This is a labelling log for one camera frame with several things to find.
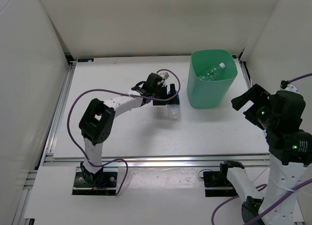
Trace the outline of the clear bottle blue label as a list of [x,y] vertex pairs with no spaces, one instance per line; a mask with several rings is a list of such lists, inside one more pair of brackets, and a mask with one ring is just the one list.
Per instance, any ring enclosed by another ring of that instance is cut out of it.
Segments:
[[179,121],[180,116],[181,116],[181,111],[180,111],[180,100],[179,100],[179,95],[177,95],[174,99],[173,102],[170,102],[167,105],[167,111],[168,111],[168,117],[171,120],[174,121]]

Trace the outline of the clear plastic bottle white cap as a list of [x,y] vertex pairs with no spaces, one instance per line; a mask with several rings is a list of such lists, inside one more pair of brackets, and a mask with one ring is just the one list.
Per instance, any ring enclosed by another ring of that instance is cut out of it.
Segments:
[[203,81],[217,81],[221,78],[222,73],[225,69],[225,64],[223,62],[219,63],[216,66],[212,66],[209,69],[206,69],[201,73],[198,78]]

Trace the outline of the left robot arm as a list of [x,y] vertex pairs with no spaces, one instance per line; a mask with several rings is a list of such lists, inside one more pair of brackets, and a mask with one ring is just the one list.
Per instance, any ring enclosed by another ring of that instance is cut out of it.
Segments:
[[174,84],[166,85],[169,74],[169,70],[159,70],[149,74],[145,81],[137,83],[126,94],[105,101],[97,98],[90,101],[78,125],[84,142],[81,148],[84,161],[80,168],[88,184],[97,186],[102,181],[103,142],[109,137],[115,118],[150,102],[154,106],[179,104],[179,88]]

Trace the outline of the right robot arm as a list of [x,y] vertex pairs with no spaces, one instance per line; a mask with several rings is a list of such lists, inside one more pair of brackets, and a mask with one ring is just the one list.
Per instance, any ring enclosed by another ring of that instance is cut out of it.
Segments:
[[271,94],[258,84],[232,99],[232,107],[264,130],[269,146],[270,172],[262,195],[248,178],[240,162],[220,165],[219,181],[232,185],[241,199],[241,213],[246,225],[291,225],[297,191],[311,181],[302,182],[312,162],[312,136],[300,128],[306,106],[304,98],[291,83],[283,81],[280,90]]

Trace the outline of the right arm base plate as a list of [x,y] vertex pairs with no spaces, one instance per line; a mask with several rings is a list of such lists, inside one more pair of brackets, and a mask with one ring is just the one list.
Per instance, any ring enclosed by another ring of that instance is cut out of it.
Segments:
[[203,169],[197,174],[204,182],[205,197],[234,197],[237,192],[220,171]]

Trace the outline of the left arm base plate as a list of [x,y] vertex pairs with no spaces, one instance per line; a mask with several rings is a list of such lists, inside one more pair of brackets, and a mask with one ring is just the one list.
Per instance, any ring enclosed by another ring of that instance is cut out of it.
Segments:
[[118,171],[103,171],[100,177],[92,183],[85,180],[81,169],[76,169],[72,187],[72,195],[115,196],[117,192]]

